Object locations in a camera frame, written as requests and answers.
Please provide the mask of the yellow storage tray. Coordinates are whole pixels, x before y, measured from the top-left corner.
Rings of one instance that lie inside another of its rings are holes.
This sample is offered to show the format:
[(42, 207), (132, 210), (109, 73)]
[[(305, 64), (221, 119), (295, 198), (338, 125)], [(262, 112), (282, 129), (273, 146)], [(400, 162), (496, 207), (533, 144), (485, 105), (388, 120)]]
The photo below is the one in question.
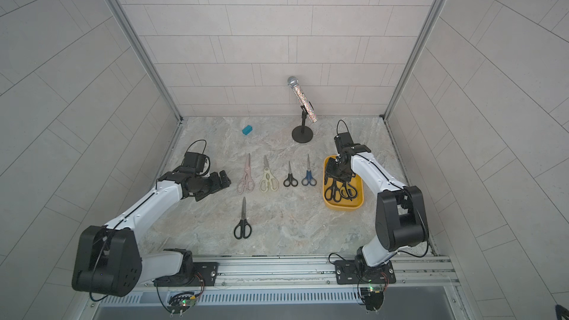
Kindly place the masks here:
[[(322, 187), (322, 196), (323, 199), (325, 201), (325, 205), (330, 208), (331, 210), (338, 210), (338, 211), (354, 211), (359, 209), (361, 206), (363, 206), (364, 201), (365, 201), (365, 195), (364, 195), (364, 186), (363, 186), (363, 180), (355, 175), (354, 178), (351, 179), (350, 183), (351, 185), (353, 185), (357, 191), (358, 191), (358, 197), (356, 197), (354, 200), (348, 200), (348, 199), (342, 199), (342, 201), (340, 201), (340, 203), (335, 203), (333, 201), (326, 201), (324, 198), (324, 191), (325, 191), (325, 163), (327, 161), (327, 159), (331, 157), (328, 156), (325, 159), (324, 162), (324, 185)], [(338, 181), (338, 185), (341, 187), (342, 186), (342, 182)]]

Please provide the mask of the large black scissors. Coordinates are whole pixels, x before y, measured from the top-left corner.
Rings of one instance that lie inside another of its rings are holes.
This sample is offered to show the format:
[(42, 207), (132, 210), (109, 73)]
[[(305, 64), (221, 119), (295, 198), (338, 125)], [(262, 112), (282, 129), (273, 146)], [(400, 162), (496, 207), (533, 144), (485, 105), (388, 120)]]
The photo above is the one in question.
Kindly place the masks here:
[(248, 239), (252, 234), (252, 227), (247, 220), (247, 202), (244, 197), (242, 200), (241, 217), (239, 223), (234, 228), (235, 239)]

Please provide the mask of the pink scissors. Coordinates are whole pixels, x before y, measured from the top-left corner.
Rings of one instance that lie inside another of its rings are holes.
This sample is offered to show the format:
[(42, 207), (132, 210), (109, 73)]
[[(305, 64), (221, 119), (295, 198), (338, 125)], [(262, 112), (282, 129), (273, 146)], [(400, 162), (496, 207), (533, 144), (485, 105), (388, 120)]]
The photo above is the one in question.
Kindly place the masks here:
[(247, 154), (247, 158), (244, 164), (244, 175), (240, 179), (237, 185), (237, 193), (239, 195), (245, 192), (251, 192), (255, 188), (255, 182), (252, 178), (250, 162), (251, 162), (251, 155)]

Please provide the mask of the small black scissors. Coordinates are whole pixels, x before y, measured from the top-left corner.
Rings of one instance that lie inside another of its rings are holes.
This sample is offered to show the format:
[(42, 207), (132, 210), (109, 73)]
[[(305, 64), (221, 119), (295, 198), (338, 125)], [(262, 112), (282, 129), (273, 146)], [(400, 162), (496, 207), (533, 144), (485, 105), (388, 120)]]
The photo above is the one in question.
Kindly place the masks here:
[(288, 162), (287, 177), (283, 182), (283, 186), (286, 188), (297, 187), (299, 184), (298, 180), (294, 178), (293, 171), (290, 161)]

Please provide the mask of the cream kitchen scissors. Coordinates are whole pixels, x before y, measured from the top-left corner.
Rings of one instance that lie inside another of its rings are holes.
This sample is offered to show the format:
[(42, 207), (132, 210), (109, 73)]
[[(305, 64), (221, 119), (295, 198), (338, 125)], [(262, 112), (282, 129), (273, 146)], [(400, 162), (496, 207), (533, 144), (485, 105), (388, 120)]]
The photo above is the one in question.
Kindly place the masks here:
[(267, 156), (264, 156), (263, 163), (264, 163), (264, 170), (263, 170), (262, 180), (259, 185), (259, 189), (264, 193), (268, 191), (277, 191), (279, 189), (279, 182), (274, 176), (274, 174), (271, 173)]

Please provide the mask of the blue handled scissors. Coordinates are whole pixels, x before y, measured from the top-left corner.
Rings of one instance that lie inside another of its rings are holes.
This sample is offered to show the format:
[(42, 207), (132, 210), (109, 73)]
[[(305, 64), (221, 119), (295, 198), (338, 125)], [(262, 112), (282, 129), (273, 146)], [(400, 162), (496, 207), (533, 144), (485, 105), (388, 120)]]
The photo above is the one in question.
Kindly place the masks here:
[(303, 186), (312, 186), (312, 187), (317, 186), (317, 180), (313, 177), (313, 174), (312, 174), (311, 160), (310, 160), (309, 155), (307, 155), (307, 168), (306, 168), (305, 178), (302, 179), (302, 185)]

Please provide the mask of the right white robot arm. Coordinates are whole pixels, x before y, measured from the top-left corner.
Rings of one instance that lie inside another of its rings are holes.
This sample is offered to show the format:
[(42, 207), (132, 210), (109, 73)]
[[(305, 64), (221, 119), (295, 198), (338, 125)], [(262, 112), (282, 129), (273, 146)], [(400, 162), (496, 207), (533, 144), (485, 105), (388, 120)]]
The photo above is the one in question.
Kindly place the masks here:
[(345, 153), (328, 158), (325, 175), (346, 183), (358, 176), (376, 196), (376, 235), (357, 251), (355, 261), (360, 272), (386, 265), (405, 247), (415, 247), (428, 241), (428, 220), (422, 191), (391, 176), (373, 154)]

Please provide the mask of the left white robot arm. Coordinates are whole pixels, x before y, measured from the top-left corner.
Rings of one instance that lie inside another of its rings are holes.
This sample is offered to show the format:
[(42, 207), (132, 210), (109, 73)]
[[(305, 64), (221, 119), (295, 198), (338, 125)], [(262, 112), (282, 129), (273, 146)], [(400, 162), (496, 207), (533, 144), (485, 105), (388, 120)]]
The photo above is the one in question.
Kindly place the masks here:
[(159, 287), (190, 285), (196, 280), (192, 253), (167, 249), (142, 256), (138, 242), (170, 207), (186, 199), (196, 201), (229, 188), (225, 171), (198, 176), (185, 169), (167, 172), (154, 188), (124, 213), (102, 226), (92, 225), (79, 237), (71, 286), (105, 296), (126, 296), (140, 283)]

